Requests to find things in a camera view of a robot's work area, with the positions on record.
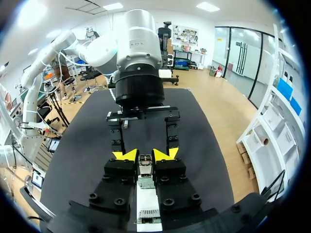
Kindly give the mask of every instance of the glass door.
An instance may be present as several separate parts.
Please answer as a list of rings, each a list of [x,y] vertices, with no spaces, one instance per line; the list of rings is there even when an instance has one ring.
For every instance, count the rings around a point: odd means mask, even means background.
[[[278,45],[281,49],[284,49],[284,44],[281,41],[278,42]],[[273,68],[275,47],[276,44],[274,37],[269,35],[263,35],[260,69],[253,93],[249,98],[256,107],[260,106],[261,101],[263,100],[263,97],[268,88]],[[280,60],[277,64],[277,75],[279,76],[282,76],[283,74],[283,64],[283,57],[280,56]]]
[[[229,47],[229,28],[215,28],[215,46],[212,60],[212,66],[216,69],[221,66],[223,69],[222,76],[225,72],[225,65],[228,56]]]
[[[261,33],[231,28],[230,53],[225,78],[247,98],[259,66],[261,40]]]

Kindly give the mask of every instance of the bolt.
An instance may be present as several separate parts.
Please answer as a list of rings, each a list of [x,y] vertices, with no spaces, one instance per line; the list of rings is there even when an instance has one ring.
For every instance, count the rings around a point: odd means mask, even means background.
[[[88,228],[87,228],[87,231],[89,232],[89,233],[101,233],[101,232],[103,232],[100,228],[98,228],[97,226],[89,226]]]
[[[235,204],[235,205],[233,205],[233,206],[231,207],[231,210],[232,210],[232,212],[234,212],[234,213],[238,213],[238,212],[241,211],[241,208],[240,208],[240,206],[239,206],[238,204]]]
[[[161,180],[162,182],[167,182],[167,181],[169,181],[169,178],[166,177],[166,176],[162,176],[160,180]]]
[[[122,177],[121,182],[122,183],[128,182],[128,177],[127,176]]]
[[[89,199],[90,199],[90,200],[96,200],[97,198],[98,198],[98,196],[97,196],[96,193],[91,193],[91,194],[89,195]]]
[[[185,182],[187,180],[186,175],[180,175],[179,176],[180,182]]]
[[[251,216],[250,215],[248,215],[248,214],[245,214],[245,215],[243,215],[242,217],[241,217],[241,222],[242,223],[244,223],[244,224],[246,224],[247,222],[249,222],[250,220],[251,220]]]
[[[191,199],[192,199],[192,200],[195,200],[195,201],[198,201],[198,200],[201,199],[201,197],[200,197],[199,194],[195,193],[195,194],[193,194],[193,195],[191,196]]]
[[[164,202],[163,202],[163,204],[164,204],[165,206],[172,206],[172,205],[174,205],[174,203],[175,203],[175,201],[174,201],[173,198],[167,198],[167,199],[165,199]]]
[[[106,181],[106,182],[109,181],[110,179],[111,179],[111,176],[109,176],[109,175],[104,175],[102,178],[102,180]]]
[[[125,204],[125,200],[122,198],[117,198],[117,199],[115,199],[114,204],[118,205],[118,206],[122,206]]]

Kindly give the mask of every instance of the black mat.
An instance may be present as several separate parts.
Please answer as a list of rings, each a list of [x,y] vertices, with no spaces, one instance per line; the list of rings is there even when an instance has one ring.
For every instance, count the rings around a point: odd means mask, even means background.
[[[180,111],[178,157],[187,166],[187,176],[202,198],[203,210],[219,212],[234,203],[225,161],[202,109],[189,90],[165,89],[165,105]],[[56,215],[69,208],[70,200],[88,206],[104,173],[106,161],[113,157],[109,127],[105,117],[119,107],[109,91],[95,92],[82,106],[66,130],[50,163],[41,193],[41,201]],[[161,118],[130,121],[123,130],[126,151],[138,148],[151,153],[165,152],[165,121]],[[136,230],[136,198],[132,204],[128,230]]]

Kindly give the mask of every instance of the wooden floor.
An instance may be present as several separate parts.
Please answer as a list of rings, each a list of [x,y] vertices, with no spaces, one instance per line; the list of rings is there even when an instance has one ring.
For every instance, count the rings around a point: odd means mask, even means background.
[[[164,83],[165,88],[190,88],[196,100],[204,111],[217,138],[219,147],[225,159],[228,169],[234,200],[240,201],[251,192],[258,192],[256,179],[249,180],[247,167],[243,164],[242,158],[237,150],[236,141],[243,133],[251,119],[256,108],[245,98],[234,86],[223,78],[215,78],[208,75],[208,70],[174,70],[174,75],[179,75],[179,86],[171,83]],[[97,78],[99,84],[106,84],[104,77]],[[87,100],[89,93],[84,93],[85,82],[78,81],[76,90],[82,94],[81,102]],[[82,104],[62,104],[63,112],[69,122],[79,111]],[[49,119],[57,117],[57,112],[52,111]],[[64,130],[61,123],[53,123],[53,128],[60,132]],[[35,216],[34,211],[23,200],[19,194],[19,189],[23,186],[27,171],[17,168],[15,177],[8,170],[0,169],[2,176],[7,177],[9,185],[12,187],[16,202],[25,210],[29,216]]]

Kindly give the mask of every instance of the black cylinder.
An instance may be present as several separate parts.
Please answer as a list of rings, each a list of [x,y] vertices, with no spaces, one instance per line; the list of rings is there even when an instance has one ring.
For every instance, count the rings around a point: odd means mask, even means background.
[[[120,74],[116,82],[116,103],[124,109],[160,106],[163,101],[163,81],[155,72]]]

